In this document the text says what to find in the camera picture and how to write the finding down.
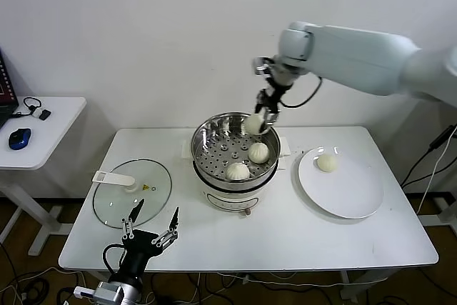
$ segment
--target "blue computer mouse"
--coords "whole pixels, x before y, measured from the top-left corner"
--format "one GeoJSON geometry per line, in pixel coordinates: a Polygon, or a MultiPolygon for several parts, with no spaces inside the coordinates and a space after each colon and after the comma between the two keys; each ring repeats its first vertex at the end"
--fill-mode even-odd
{"type": "Polygon", "coordinates": [[[17,129],[15,132],[9,135],[8,145],[13,150],[19,150],[29,144],[31,136],[31,129],[17,129]]]}

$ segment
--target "cable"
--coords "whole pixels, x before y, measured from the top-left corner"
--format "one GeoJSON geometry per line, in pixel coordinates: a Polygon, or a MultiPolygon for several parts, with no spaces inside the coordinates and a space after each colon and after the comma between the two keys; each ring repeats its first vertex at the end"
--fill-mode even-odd
{"type": "Polygon", "coordinates": [[[235,305],[233,300],[231,300],[229,297],[224,296],[223,294],[218,294],[217,292],[213,292],[212,290],[209,289],[208,286],[208,274],[205,274],[205,289],[207,290],[208,293],[210,293],[213,296],[218,296],[219,298],[227,300],[231,305],[235,305]]]}
{"type": "Polygon", "coordinates": [[[229,283],[228,285],[226,286],[225,283],[224,283],[224,277],[222,275],[220,275],[221,277],[221,284],[222,284],[222,287],[224,287],[225,289],[229,289],[230,287],[232,287],[234,284],[235,284],[235,281],[236,281],[236,278],[233,278],[229,283]]]}
{"type": "Polygon", "coordinates": [[[106,246],[106,248],[103,250],[103,263],[105,264],[106,268],[109,270],[111,274],[114,274],[114,270],[111,268],[111,266],[108,263],[108,260],[106,259],[106,253],[108,252],[109,249],[111,248],[124,248],[124,245],[119,244],[119,243],[113,243],[109,244],[106,246]]]}
{"type": "MultiPolygon", "coordinates": [[[[33,303],[30,303],[30,302],[27,302],[27,299],[22,301],[21,300],[21,295],[19,295],[18,291],[16,290],[16,288],[11,285],[13,282],[17,281],[18,284],[20,284],[21,282],[24,282],[24,281],[28,281],[28,280],[34,280],[34,279],[37,279],[39,276],[45,274],[45,273],[48,273],[49,271],[51,270],[54,270],[54,271],[57,271],[59,272],[60,274],[79,274],[81,275],[82,279],[83,279],[83,285],[84,287],[87,287],[87,284],[86,284],[86,278],[84,276],[84,273],[82,271],[62,271],[56,267],[49,267],[48,269],[44,270],[44,271],[30,271],[30,272],[27,272],[27,273],[24,273],[24,274],[20,274],[18,275],[17,277],[14,277],[9,283],[8,285],[0,290],[0,293],[4,293],[7,289],[10,289],[12,288],[14,290],[14,295],[15,295],[15,298],[14,298],[14,301],[16,300],[19,300],[19,302],[22,304],[22,305],[30,305],[30,304],[33,304],[33,303]],[[33,276],[30,276],[29,278],[25,278],[25,279],[21,279],[21,280],[18,280],[19,277],[21,276],[26,276],[26,275],[29,275],[29,274],[36,274],[36,275],[33,275],[33,276]]],[[[3,298],[3,295],[2,294],[2,298],[1,298],[1,302],[4,304],[4,298],[3,298]]]]}
{"type": "Polygon", "coordinates": [[[411,175],[411,173],[413,173],[413,170],[417,167],[418,164],[420,164],[420,162],[422,160],[425,159],[425,157],[427,155],[429,155],[430,153],[432,152],[431,149],[429,149],[424,155],[422,155],[419,160],[416,161],[416,163],[411,167],[411,169],[409,170],[408,174],[406,175],[406,178],[401,182],[400,184],[400,187],[403,187],[403,185],[405,184],[406,180],[408,180],[409,176],[411,175]]]}
{"type": "Polygon", "coordinates": [[[292,278],[297,274],[297,272],[292,273],[292,275],[287,276],[286,278],[284,278],[283,276],[276,275],[276,274],[274,274],[274,273],[269,273],[269,274],[271,274],[271,275],[274,276],[275,278],[278,278],[278,279],[281,279],[281,280],[289,280],[289,279],[292,279],[292,278]]]}
{"type": "Polygon", "coordinates": [[[71,296],[73,296],[73,292],[74,292],[74,287],[64,287],[62,289],[59,289],[59,291],[57,292],[57,295],[56,295],[56,304],[57,305],[65,304],[65,301],[68,301],[71,298],[71,296]],[[62,299],[61,299],[63,293],[70,294],[64,301],[62,301],[62,299]]]}
{"type": "Polygon", "coordinates": [[[457,295],[451,293],[450,291],[448,291],[447,289],[443,288],[442,286],[438,285],[436,282],[433,281],[433,279],[431,277],[428,276],[428,274],[422,269],[422,268],[419,268],[419,271],[425,276],[425,278],[427,280],[429,280],[437,289],[439,289],[440,291],[446,293],[448,296],[452,296],[453,298],[457,299],[457,295]]]}
{"type": "Polygon", "coordinates": [[[199,278],[197,280],[197,282],[195,282],[192,278],[191,278],[191,275],[189,273],[187,273],[187,277],[189,278],[189,281],[195,286],[195,292],[194,292],[194,295],[192,296],[192,299],[189,300],[189,301],[182,301],[182,300],[178,300],[178,301],[174,301],[175,304],[191,304],[192,301],[194,301],[196,295],[198,294],[199,295],[199,302],[197,304],[201,304],[201,292],[200,292],[200,273],[199,273],[199,278]]]}
{"type": "Polygon", "coordinates": [[[450,142],[451,142],[452,136],[455,134],[456,131],[457,131],[457,125],[456,125],[455,129],[452,131],[452,134],[449,136],[448,141],[446,142],[446,146],[444,147],[443,152],[441,153],[441,155],[440,155],[440,157],[438,158],[438,160],[436,160],[435,166],[434,166],[433,171],[432,171],[432,173],[431,173],[430,180],[428,180],[428,185],[427,185],[426,191],[423,193],[423,197],[422,197],[421,203],[419,204],[419,208],[418,208],[416,214],[419,214],[419,211],[420,211],[421,208],[422,208],[423,201],[425,200],[426,195],[427,195],[427,192],[428,192],[428,190],[430,189],[431,182],[433,181],[433,177],[434,177],[435,172],[436,172],[436,167],[438,167],[438,164],[440,163],[440,161],[441,161],[441,159],[443,158],[444,154],[445,154],[446,151],[448,150],[448,147],[449,147],[449,144],[450,144],[450,142]]]}
{"type": "Polygon", "coordinates": [[[24,105],[26,106],[26,108],[29,109],[30,112],[27,113],[27,114],[23,114],[22,112],[16,112],[15,114],[12,114],[9,118],[21,118],[21,117],[25,117],[25,116],[30,116],[30,115],[32,115],[32,114],[35,112],[35,110],[36,110],[37,108],[41,107],[41,100],[38,99],[38,98],[34,98],[34,97],[32,97],[32,96],[26,96],[26,97],[22,100],[22,102],[24,103],[24,105]],[[29,100],[29,99],[36,101],[36,102],[38,103],[38,105],[29,105],[29,104],[27,103],[27,100],[29,100]]]}
{"type": "Polygon", "coordinates": [[[79,285],[79,277],[78,277],[78,274],[74,274],[74,276],[76,277],[76,282],[75,282],[75,286],[73,288],[71,287],[64,287],[62,289],[59,289],[59,291],[57,292],[57,297],[56,297],[56,303],[57,305],[62,305],[62,304],[65,304],[65,301],[68,301],[70,300],[70,298],[74,295],[74,289],[79,285]],[[69,293],[69,295],[65,298],[64,301],[61,300],[61,295],[66,292],[66,293],[69,293]]]}
{"type": "MultiPolygon", "coordinates": [[[[454,160],[452,160],[451,162],[449,162],[449,164],[445,167],[443,167],[442,169],[440,169],[439,171],[436,171],[435,175],[436,174],[440,174],[442,171],[445,171],[447,168],[449,168],[450,166],[452,166],[455,162],[457,161],[457,156],[454,157],[454,160]]],[[[418,182],[418,181],[422,181],[424,179],[427,179],[428,177],[431,176],[431,173],[430,174],[427,174],[425,176],[422,176],[421,178],[419,179],[415,179],[413,181],[409,181],[407,182],[406,184],[404,184],[401,188],[404,189],[405,187],[407,187],[408,185],[411,185],[411,184],[414,184],[415,182],[418,182]]]]}
{"type": "Polygon", "coordinates": [[[24,303],[21,300],[21,296],[19,295],[19,293],[17,293],[17,290],[13,285],[9,285],[9,286],[5,287],[4,289],[0,290],[0,293],[5,292],[7,289],[13,289],[13,291],[14,291],[14,301],[16,301],[16,299],[18,299],[19,303],[24,305],[24,303]]]}
{"type": "Polygon", "coordinates": [[[395,300],[399,300],[399,301],[402,302],[402,304],[409,305],[409,303],[405,299],[403,299],[403,298],[401,298],[399,296],[385,296],[383,298],[383,300],[378,302],[378,303],[376,303],[376,305],[398,305],[398,303],[393,303],[392,301],[389,301],[390,298],[395,299],[395,300]]]}
{"type": "Polygon", "coordinates": [[[25,105],[29,110],[31,110],[31,108],[33,108],[33,109],[35,110],[35,109],[41,107],[41,100],[38,99],[38,98],[35,98],[35,97],[33,97],[33,96],[26,96],[22,102],[24,103],[24,105],[25,105]],[[26,100],[29,100],[29,99],[38,102],[38,106],[37,106],[37,105],[28,105],[27,102],[26,102],[26,100]]]}
{"type": "Polygon", "coordinates": [[[288,105],[288,104],[285,104],[283,103],[282,100],[279,101],[279,103],[286,107],[287,109],[297,109],[298,107],[300,106],[303,106],[304,104],[308,103],[310,100],[312,100],[312,98],[316,95],[317,91],[321,88],[322,86],[322,78],[320,76],[318,76],[319,78],[319,84],[317,85],[316,89],[314,89],[313,93],[311,93],[311,95],[303,102],[301,102],[300,104],[297,104],[297,105],[288,105]]]}
{"type": "Polygon", "coordinates": [[[124,256],[126,255],[126,250],[124,248],[124,251],[122,251],[122,255],[121,257],[119,258],[119,268],[121,268],[121,265],[122,265],[122,261],[124,260],[124,256]]]}
{"type": "Polygon", "coordinates": [[[11,257],[9,257],[8,251],[6,250],[5,246],[2,243],[0,243],[0,246],[3,249],[3,252],[5,253],[5,256],[9,262],[9,265],[11,266],[11,270],[13,271],[14,279],[16,280],[17,289],[19,290],[19,293],[22,293],[21,287],[19,286],[19,280],[17,279],[16,269],[14,268],[14,265],[13,265],[13,261],[11,260],[11,257]]]}
{"type": "MultiPolygon", "coordinates": [[[[241,278],[239,276],[235,275],[229,275],[229,274],[222,274],[218,273],[219,275],[222,276],[232,276],[233,278],[241,279],[244,280],[244,278],[241,278]]],[[[382,282],[387,280],[387,278],[384,279],[379,279],[375,281],[367,281],[367,282],[353,282],[353,283],[343,283],[343,282],[338,282],[335,284],[329,284],[329,285],[320,285],[320,284],[288,284],[286,282],[281,283],[281,282],[274,282],[274,281],[259,281],[259,280],[250,280],[250,282],[257,282],[259,284],[272,284],[272,285],[280,285],[280,286],[315,286],[315,287],[334,287],[334,286],[353,286],[353,285],[369,285],[369,284],[376,284],[378,282],[382,282]]]]}
{"type": "Polygon", "coordinates": [[[327,300],[327,302],[332,305],[332,302],[331,302],[331,299],[330,297],[328,296],[328,294],[323,290],[323,289],[320,289],[316,286],[312,286],[308,289],[303,289],[303,290],[298,290],[298,289],[282,289],[282,288],[279,288],[279,289],[275,289],[275,288],[272,288],[272,287],[269,287],[267,285],[265,285],[264,281],[261,281],[261,280],[258,280],[254,275],[252,274],[248,274],[250,277],[252,278],[255,278],[257,280],[257,282],[260,283],[260,285],[270,291],[289,291],[289,292],[293,292],[293,293],[301,293],[301,294],[305,294],[305,293],[308,293],[310,291],[317,291],[319,293],[321,293],[327,300]]]}
{"type": "Polygon", "coordinates": [[[146,299],[144,300],[144,303],[142,304],[139,304],[139,305],[151,305],[152,303],[155,302],[156,300],[156,296],[154,296],[154,298],[151,300],[151,301],[148,301],[149,297],[154,294],[154,292],[149,292],[148,295],[146,296],[146,299]]]}
{"type": "Polygon", "coordinates": [[[194,296],[192,296],[192,299],[189,301],[189,303],[191,303],[192,301],[194,301],[195,299],[195,295],[199,295],[199,304],[201,304],[201,292],[200,292],[200,273],[199,273],[199,278],[195,284],[194,280],[191,278],[191,275],[190,274],[187,274],[187,277],[189,278],[190,282],[195,286],[195,292],[194,292],[194,296]]]}

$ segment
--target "lid handle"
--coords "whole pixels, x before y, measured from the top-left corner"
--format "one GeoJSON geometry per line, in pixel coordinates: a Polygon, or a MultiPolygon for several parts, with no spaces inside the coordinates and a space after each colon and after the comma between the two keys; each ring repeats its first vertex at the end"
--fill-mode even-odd
{"type": "Polygon", "coordinates": [[[110,185],[119,185],[124,186],[126,192],[134,192],[138,189],[136,180],[132,176],[109,173],[106,171],[96,171],[92,182],[98,184],[110,184],[110,185]]]}

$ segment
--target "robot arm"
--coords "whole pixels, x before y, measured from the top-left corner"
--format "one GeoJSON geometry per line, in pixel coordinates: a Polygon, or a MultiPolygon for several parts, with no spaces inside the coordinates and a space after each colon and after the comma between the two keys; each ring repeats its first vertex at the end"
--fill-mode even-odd
{"type": "Polygon", "coordinates": [[[430,52],[394,34],[295,22],[279,39],[279,54],[255,58],[254,72],[268,88],[258,95],[266,125],[278,118],[278,102],[308,72],[370,94],[428,94],[457,106],[457,48],[430,52]]]}

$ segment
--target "white table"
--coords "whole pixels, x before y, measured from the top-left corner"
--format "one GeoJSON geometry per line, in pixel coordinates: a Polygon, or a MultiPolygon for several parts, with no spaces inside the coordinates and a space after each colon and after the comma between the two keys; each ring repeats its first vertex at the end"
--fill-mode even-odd
{"type": "MultiPolygon", "coordinates": [[[[361,127],[279,128],[288,140],[288,169],[278,171],[250,216],[215,209],[201,195],[204,187],[191,162],[181,158],[181,142],[193,129],[122,129],[101,165],[111,170],[130,159],[161,162],[173,189],[167,205],[139,228],[161,233],[179,206],[179,238],[164,254],[149,261],[146,271],[332,271],[375,269],[359,282],[379,280],[405,266],[434,264],[438,254],[414,214],[387,163],[367,130],[361,127]],[[298,183],[303,152],[335,144],[356,151],[378,171],[385,196],[367,219],[340,219],[317,207],[298,183]]],[[[121,242],[121,230],[95,216],[90,188],[59,257],[66,269],[105,271],[105,246],[121,242]]],[[[120,249],[108,260],[118,266],[120,249]]],[[[345,299],[370,285],[347,286],[345,299]]]]}
{"type": "MultiPolygon", "coordinates": [[[[9,119],[0,129],[0,170],[3,171],[0,174],[0,191],[18,206],[0,234],[0,242],[8,236],[21,210],[24,210],[42,225],[29,249],[29,255],[34,256],[40,254],[49,235],[68,235],[73,224],[60,224],[56,218],[62,207],[54,206],[50,212],[47,212],[11,180],[8,171],[35,170],[42,167],[86,105],[85,98],[81,97],[37,96],[36,98],[41,100],[43,108],[51,111],[48,119],[42,121],[32,116],[9,119]],[[30,128],[31,138],[28,146],[14,151],[8,146],[8,138],[18,128],[30,128]]],[[[18,99],[20,106],[17,111],[27,114],[29,110],[24,106],[22,99],[23,97],[18,99]]]]}

